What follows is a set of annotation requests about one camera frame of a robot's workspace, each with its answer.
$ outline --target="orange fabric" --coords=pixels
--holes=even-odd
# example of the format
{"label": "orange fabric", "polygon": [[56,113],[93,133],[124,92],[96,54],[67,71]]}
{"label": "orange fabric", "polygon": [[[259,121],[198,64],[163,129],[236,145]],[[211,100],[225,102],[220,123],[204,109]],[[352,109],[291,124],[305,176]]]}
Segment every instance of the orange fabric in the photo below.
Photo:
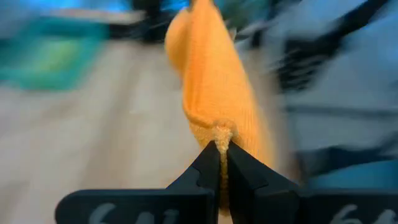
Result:
{"label": "orange fabric", "polygon": [[275,149],[259,116],[252,88],[221,15],[210,0],[182,10],[165,39],[171,64],[183,80],[183,109],[201,146],[213,140],[213,123],[232,121],[241,148],[273,168]]}

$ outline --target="teal object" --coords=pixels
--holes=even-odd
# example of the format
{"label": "teal object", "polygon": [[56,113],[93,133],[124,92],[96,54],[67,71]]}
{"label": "teal object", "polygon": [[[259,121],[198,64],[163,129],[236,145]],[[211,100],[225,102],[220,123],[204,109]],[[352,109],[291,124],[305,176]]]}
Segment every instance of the teal object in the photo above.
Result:
{"label": "teal object", "polygon": [[12,41],[0,77],[27,90],[73,88],[107,34],[105,25],[95,22],[40,18]]}
{"label": "teal object", "polygon": [[313,189],[398,189],[398,160],[371,162],[312,177]]}

